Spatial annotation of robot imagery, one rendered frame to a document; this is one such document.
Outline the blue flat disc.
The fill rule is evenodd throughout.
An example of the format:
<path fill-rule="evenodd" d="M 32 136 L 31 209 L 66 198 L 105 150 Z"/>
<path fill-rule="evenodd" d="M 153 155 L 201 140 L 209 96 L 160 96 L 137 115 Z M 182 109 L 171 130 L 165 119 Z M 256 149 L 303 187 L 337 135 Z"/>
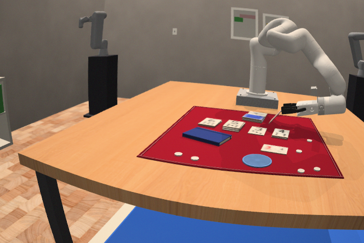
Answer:
<path fill-rule="evenodd" d="M 272 164 L 271 158 L 261 154 L 250 154 L 243 157 L 242 162 L 254 168 L 264 168 Z"/>

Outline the dark red cloth mat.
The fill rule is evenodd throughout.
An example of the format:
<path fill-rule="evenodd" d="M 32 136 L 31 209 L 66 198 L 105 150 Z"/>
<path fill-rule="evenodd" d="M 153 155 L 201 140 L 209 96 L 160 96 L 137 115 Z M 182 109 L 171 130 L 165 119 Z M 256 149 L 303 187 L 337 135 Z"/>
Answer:
<path fill-rule="evenodd" d="M 195 107 L 143 156 L 249 171 L 339 176 L 309 118 L 277 115 L 269 124 L 275 115 L 267 114 L 263 123 L 257 123 L 242 120 L 242 116 L 246 113 L 248 112 Z M 218 119 L 222 122 L 214 128 L 198 125 L 205 118 Z M 222 130 L 222 125 L 228 120 L 246 124 L 239 132 Z M 264 136 L 248 134 L 252 126 L 267 128 Z M 230 134 L 232 138 L 216 146 L 183 137 L 184 132 L 196 127 Z M 290 130 L 288 139 L 271 137 L 275 128 Z M 307 139 L 311 139 L 312 142 L 307 142 Z M 287 155 L 260 151 L 264 144 L 286 147 Z M 296 150 L 301 150 L 302 153 L 297 153 Z M 175 156 L 175 152 L 181 152 L 183 155 Z M 242 159 L 250 154 L 268 156 L 272 164 L 264 168 L 249 167 L 242 162 Z M 199 157 L 199 160 L 191 160 L 192 156 Z M 314 171 L 314 167 L 319 167 L 320 171 Z M 304 169 L 305 172 L 298 173 L 298 169 Z"/>
<path fill-rule="evenodd" d="M 212 168 L 212 169 L 221 169 L 221 170 L 227 170 L 227 171 L 238 171 L 238 172 L 249 172 L 249 173 L 263 173 L 263 174 L 278 174 L 278 175 L 287 175 L 287 176 L 306 176 L 306 177 L 328 177 L 328 178 L 344 178 L 338 165 L 336 164 L 331 152 L 329 151 L 326 143 L 324 142 L 323 138 L 321 137 L 319 131 L 317 130 L 316 126 L 314 125 L 311 118 L 309 120 L 311 121 L 314 129 L 316 130 L 318 136 L 320 137 L 324 147 L 326 148 L 339 176 L 326 176 L 326 175 L 314 175 L 314 174 L 295 174 L 295 173 L 277 173 L 277 172 L 263 172 L 263 171 L 249 171 L 249 170 L 242 170 L 242 169 L 231 169 L 231 168 L 221 168 L 221 167 L 212 167 L 212 166 L 203 166 L 203 165 L 195 165 L 190 163 L 183 163 L 183 162 L 176 162 L 176 161 L 169 161 L 164 159 L 157 159 L 154 157 L 148 157 L 143 156 L 153 145 L 155 145 L 164 135 L 166 135 L 177 123 L 179 123 L 190 111 L 192 111 L 195 107 L 202 107 L 202 108 L 209 108 L 209 107 L 203 107 L 203 106 L 193 106 L 188 112 L 186 112 L 180 119 L 178 119 L 173 125 L 171 125 L 164 133 L 162 133 L 155 141 L 153 141 L 146 149 L 144 149 L 137 157 L 143 157 L 146 159 L 152 159 L 157 161 L 164 161 L 164 162 L 170 162 L 170 163 L 176 163 L 181 165 L 188 165 L 188 166 L 195 166 L 195 167 L 203 167 L 203 168 Z"/>

